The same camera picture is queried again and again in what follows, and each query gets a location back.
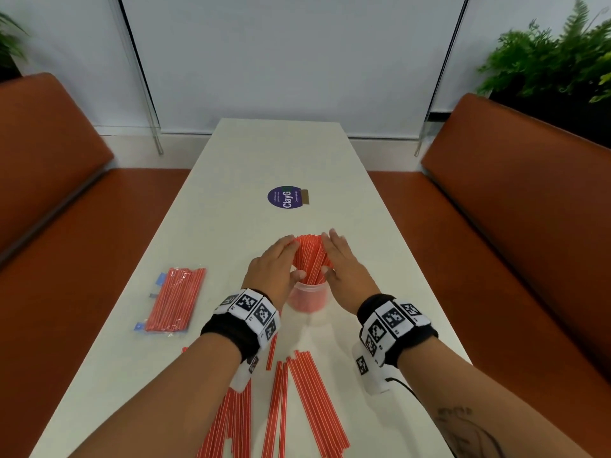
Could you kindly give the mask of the black planter box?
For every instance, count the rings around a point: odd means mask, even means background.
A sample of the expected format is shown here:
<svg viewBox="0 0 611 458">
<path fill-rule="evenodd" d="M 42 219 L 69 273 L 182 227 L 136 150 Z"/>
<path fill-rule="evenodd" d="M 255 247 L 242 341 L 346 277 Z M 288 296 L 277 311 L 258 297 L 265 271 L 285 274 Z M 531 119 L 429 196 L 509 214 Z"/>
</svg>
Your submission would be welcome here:
<svg viewBox="0 0 611 458">
<path fill-rule="evenodd" d="M 557 91 L 519 96 L 510 86 L 493 91 L 489 99 L 611 149 L 611 97 L 590 102 L 585 95 Z"/>
</svg>

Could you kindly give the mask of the white roller blind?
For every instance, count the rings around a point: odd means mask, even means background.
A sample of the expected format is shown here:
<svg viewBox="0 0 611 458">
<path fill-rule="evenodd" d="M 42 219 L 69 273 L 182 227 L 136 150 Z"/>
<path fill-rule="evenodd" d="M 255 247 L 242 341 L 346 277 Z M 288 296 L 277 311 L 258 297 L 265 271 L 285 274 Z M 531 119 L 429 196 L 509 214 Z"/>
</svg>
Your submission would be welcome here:
<svg viewBox="0 0 611 458">
<path fill-rule="evenodd" d="M 161 130 L 222 118 L 417 138 L 464 0 L 122 0 Z"/>
</svg>

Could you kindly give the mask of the orange leather bench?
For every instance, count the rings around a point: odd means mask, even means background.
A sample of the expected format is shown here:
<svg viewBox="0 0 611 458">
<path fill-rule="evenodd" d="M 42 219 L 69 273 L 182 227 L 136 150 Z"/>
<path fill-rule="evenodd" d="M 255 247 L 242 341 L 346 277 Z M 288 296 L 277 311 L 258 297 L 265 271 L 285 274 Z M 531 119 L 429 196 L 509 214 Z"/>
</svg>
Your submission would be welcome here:
<svg viewBox="0 0 611 458">
<path fill-rule="evenodd" d="M 611 149 L 469 93 L 421 165 L 369 175 L 471 362 L 611 458 Z"/>
<path fill-rule="evenodd" d="M 114 159 L 52 74 L 0 83 L 0 458 L 29 458 L 189 174 Z"/>
</svg>

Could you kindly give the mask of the person's left hand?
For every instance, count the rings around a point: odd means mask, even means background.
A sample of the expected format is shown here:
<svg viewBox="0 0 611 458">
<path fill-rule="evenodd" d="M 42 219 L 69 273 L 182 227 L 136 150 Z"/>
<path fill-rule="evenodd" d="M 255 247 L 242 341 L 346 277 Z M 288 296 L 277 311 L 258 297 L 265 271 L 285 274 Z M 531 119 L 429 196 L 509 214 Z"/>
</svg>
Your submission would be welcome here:
<svg viewBox="0 0 611 458">
<path fill-rule="evenodd" d="M 294 287 L 289 275 L 298 248 L 299 242 L 294 236 L 280 238 L 250 262 L 240 288 L 260 292 L 281 310 Z"/>
</svg>

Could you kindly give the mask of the green fern plant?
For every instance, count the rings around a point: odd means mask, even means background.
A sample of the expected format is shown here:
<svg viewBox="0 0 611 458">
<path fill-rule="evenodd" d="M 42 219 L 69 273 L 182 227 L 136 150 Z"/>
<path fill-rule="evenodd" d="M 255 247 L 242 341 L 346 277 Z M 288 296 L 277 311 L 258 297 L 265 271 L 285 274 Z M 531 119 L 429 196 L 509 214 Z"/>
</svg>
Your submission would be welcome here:
<svg viewBox="0 0 611 458">
<path fill-rule="evenodd" d="M 575 0 L 558 36 L 532 20 L 526 30 L 508 30 L 477 71 L 484 75 L 477 94 L 490 96 L 516 86 L 528 98 L 546 92 L 580 96 L 594 104 L 611 99 L 611 9 L 590 19 L 584 0 Z"/>
<path fill-rule="evenodd" d="M 0 69 L 14 64 L 14 58 L 27 61 L 25 38 L 29 33 L 11 16 L 0 11 Z"/>
</svg>

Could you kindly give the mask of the clear plastic cup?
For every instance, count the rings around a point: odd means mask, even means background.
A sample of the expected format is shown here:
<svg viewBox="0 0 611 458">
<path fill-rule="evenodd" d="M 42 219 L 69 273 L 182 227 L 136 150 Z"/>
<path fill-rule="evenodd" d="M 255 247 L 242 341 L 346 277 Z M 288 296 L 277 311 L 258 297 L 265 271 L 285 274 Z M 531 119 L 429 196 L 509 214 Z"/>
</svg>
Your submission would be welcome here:
<svg viewBox="0 0 611 458">
<path fill-rule="evenodd" d="M 294 311 L 303 314 L 312 314 L 322 310 L 329 297 L 329 285 L 327 282 L 321 284 L 295 283 L 291 290 L 287 304 Z"/>
</svg>

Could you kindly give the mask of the black wristband with marker tags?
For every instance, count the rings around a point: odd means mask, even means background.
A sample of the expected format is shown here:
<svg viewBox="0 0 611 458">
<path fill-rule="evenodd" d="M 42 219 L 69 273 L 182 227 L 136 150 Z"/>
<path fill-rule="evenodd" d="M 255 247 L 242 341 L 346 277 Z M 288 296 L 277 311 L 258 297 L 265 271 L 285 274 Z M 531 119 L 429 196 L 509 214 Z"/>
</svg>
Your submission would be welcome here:
<svg viewBox="0 0 611 458">
<path fill-rule="evenodd" d="M 415 305 L 389 294 L 367 298 L 357 310 L 361 324 L 352 356 L 365 392 L 378 395 L 390 390 L 401 353 L 430 338 L 437 330 Z"/>
<path fill-rule="evenodd" d="M 213 311 L 200 334 L 216 333 L 238 347 L 241 363 L 230 388 L 242 393 L 252 378 L 261 354 L 277 335 L 280 326 L 280 313 L 268 296 L 259 290 L 246 288 L 229 295 Z"/>
</svg>

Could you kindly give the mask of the person's left forearm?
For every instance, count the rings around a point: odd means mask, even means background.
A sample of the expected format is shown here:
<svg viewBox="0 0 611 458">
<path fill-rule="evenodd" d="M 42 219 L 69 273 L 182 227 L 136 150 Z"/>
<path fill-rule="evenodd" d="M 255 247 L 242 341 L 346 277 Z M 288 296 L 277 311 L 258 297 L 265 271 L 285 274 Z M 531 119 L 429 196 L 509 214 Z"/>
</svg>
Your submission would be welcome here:
<svg viewBox="0 0 611 458">
<path fill-rule="evenodd" d="M 195 458 L 240 362 L 231 340 L 205 333 L 68 458 Z"/>
</svg>

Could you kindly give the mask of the clear acrylic panel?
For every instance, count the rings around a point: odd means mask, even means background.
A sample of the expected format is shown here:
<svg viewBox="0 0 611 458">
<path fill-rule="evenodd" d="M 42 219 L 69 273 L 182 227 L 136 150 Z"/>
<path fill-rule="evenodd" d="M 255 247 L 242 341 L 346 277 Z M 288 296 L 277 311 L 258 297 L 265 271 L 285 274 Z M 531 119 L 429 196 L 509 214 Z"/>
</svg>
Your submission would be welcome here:
<svg viewBox="0 0 611 458">
<path fill-rule="evenodd" d="M 437 93 L 438 93 L 438 90 L 439 90 L 440 83 L 441 83 L 441 81 L 442 81 L 442 78 L 443 78 L 444 72 L 445 72 L 445 70 L 446 70 L 447 63 L 448 63 L 448 61 L 449 61 L 449 59 L 450 59 L 450 56 L 451 56 L 451 53 L 452 53 L 452 49 L 453 49 L 454 43 L 455 43 L 456 38 L 457 38 L 457 36 L 458 36 L 458 34 L 459 34 L 459 30 L 460 30 L 460 27 L 461 27 L 462 21 L 463 21 L 463 19 L 464 19 L 464 15 L 465 15 L 465 13 L 466 13 L 466 10 L 467 10 L 467 7 L 468 7 L 468 4 L 469 4 L 469 1 L 470 1 L 470 0 L 463 0 L 463 1 L 462 1 L 461 10 L 460 10 L 460 13 L 459 13 L 459 15 L 458 15 L 458 18 L 457 18 L 456 24 L 455 24 L 455 26 L 454 26 L 454 30 L 453 30 L 452 36 L 451 36 L 451 38 L 450 38 L 449 46 L 448 46 L 448 49 L 447 49 L 446 55 L 445 55 L 445 57 L 444 57 L 444 60 L 443 60 L 443 62 L 442 62 L 442 65 L 441 65 L 441 69 L 440 69 L 440 72 L 439 72 L 438 79 L 437 79 L 437 81 L 436 81 L 436 84 L 435 84 L 435 86 L 434 86 L 434 90 L 433 90 L 433 92 L 432 92 L 432 98 L 431 98 L 431 100 L 430 100 L 430 103 L 429 103 L 429 105 L 428 105 L 428 108 L 427 108 L 427 111 L 426 111 L 426 114 L 425 114 L 425 120 L 424 120 L 423 126 L 422 126 L 422 128 L 421 128 L 421 130 L 420 130 L 420 133 L 419 133 L 418 142 L 417 142 L 417 147 L 416 147 L 415 152 L 414 152 L 414 157 L 416 157 L 416 158 L 417 158 L 417 157 L 419 156 L 419 154 L 420 154 L 421 147 L 422 147 L 422 143 L 424 142 L 424 137 L 425 137 L 425 135 L 426 135 L 426 127 L 427 127 L 427 124 L 428 124 L 428 122 L 429 122 L 429 117 L 430 117 L 430 115 L 431 115 L 431 113 L 432 113 L 432 107 L 433 107 L 434 101 L 435 101 L 435 99 L 436 99 L 436 96 L 437 96 Z"/>
<path fill-rule="evenodd" d="M 123 44 L 126 59 L 130 65 L 133 80 L 136 83 L 137 91 L 146 113 L 150 134 L 155 144 L 155 149 L 159 156 L 163 156 L 164 149 L 159 137 L 161 127 L 159 124 L 157 111 L 151 98 L 150 89 L 142 68 L 141 59 L 137 51 L 130 23 L 126 15 L 125 6 L 122 0 L 108 0 L 108 2 L 117 26 L 118 35 Z"/>
</svg>

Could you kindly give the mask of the round purple sticker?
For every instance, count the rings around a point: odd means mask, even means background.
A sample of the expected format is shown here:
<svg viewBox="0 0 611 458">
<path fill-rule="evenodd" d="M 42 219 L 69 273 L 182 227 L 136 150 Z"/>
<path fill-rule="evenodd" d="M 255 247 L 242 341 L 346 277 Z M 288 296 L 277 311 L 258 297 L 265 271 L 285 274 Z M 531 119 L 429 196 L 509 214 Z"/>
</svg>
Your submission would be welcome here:
<svg viewBox="0 0 611 458">
<path fill-rule="evenodd" d="M 268 202 L 281 209 L 297 209 L 308 202 L 304 202 L 304 195 L 308 191 L 299 187 L 284 185 L 275 187 L 267 194 Z"/>
</svg>

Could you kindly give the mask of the person's right hand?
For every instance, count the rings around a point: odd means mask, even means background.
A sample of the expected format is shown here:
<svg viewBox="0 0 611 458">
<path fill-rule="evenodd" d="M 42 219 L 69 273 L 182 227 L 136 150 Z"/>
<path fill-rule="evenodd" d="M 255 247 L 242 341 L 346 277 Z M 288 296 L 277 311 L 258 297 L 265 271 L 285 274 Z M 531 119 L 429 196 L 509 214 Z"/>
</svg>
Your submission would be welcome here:
<svg viewBox="0 0 611 458">
<path fill-rule="evenodd" d="M 340 307 L 356 315 L 364 301 L 380 294 L 380 289 L 344 236 L 331 229 L 322 232 L 321 239 L 334 269 L 334 277 L 326 278 L 332 295 Z"/>
</svg>

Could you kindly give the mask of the clear packet of red straws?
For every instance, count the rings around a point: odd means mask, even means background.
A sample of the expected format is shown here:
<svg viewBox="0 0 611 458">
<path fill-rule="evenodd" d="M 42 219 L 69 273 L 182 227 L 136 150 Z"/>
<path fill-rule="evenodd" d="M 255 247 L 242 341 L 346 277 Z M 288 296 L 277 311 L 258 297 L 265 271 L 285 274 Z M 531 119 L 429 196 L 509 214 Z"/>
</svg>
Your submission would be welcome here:
<svg viewBox="0 0 611 458">
<path fill-rule="evenodd" d="M 206 276 L 204 267 L 170 267 L 161 272 L 149 296 L 153 303 L 147 317 L 133 330 L 168 336 L 187 332 Z"/>
</svg>

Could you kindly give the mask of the person's right forearm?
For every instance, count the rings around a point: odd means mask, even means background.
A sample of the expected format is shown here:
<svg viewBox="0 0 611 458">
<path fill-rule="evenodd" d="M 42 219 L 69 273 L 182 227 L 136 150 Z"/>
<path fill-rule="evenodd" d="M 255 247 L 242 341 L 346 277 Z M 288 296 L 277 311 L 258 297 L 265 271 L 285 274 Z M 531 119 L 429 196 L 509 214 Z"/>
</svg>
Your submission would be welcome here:
<svg viewBox="0 0 611 458">
<path fill-rule="evenodd" d="M 402 351 L 398 368 L 455 458 L 592 458 L 437 338 Z"/>
</svg>

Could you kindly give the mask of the bunch of red straws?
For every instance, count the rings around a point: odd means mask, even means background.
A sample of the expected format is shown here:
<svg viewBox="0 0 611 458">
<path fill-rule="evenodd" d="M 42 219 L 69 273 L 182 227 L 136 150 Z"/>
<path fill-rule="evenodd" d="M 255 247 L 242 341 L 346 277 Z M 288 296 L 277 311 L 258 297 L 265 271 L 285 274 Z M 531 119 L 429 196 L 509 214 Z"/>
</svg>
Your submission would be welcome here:
<svg viewBox="0 0 611 458">
<path fill-rule="evenodd" d="M 293 259 L 293 267 L 305 272 L 301 284 L 319 285 L 326 282 L 323 266 L 331 267 L 331 261 L 323 246 L 320 235 L 305 234 L 296 237 L 299 248 Z"/>
</svg>

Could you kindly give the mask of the loose pile of red straws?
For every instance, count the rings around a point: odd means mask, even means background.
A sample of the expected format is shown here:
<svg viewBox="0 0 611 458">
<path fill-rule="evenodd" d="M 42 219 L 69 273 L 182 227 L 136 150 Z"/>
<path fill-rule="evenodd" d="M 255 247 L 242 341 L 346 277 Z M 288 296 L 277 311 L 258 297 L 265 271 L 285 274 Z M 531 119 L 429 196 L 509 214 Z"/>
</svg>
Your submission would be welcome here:
<svg viewBox="0 0 611 458">
<path fill-rule="evenodd" d="M 317 367 L 294 330 L 274 337 L 264 369 L 229 388 L 194 458 L 349 458 L 355 447 Z"/>
</svg>

